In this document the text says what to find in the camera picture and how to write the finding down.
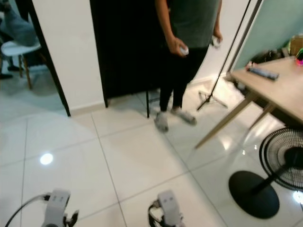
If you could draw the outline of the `person's right hand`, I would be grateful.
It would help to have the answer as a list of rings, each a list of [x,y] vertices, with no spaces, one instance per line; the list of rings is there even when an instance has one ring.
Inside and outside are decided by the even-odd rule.
[[[174,36],[167,37],[167,45],[169,51],[172,54],[175,54],[180,57],[185,57],[189,54],[189,49],[186,44],[183,43],[180,39]]]

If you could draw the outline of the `person's left hand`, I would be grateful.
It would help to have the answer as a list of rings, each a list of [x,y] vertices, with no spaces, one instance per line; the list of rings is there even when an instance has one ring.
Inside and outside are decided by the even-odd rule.
[[[212,46],[214,48],[220,48],[222,41],[223,41],[223,35],[221,34],[219,29],[215,28],[214,34],[212,36],[212,43],[211,43]]]

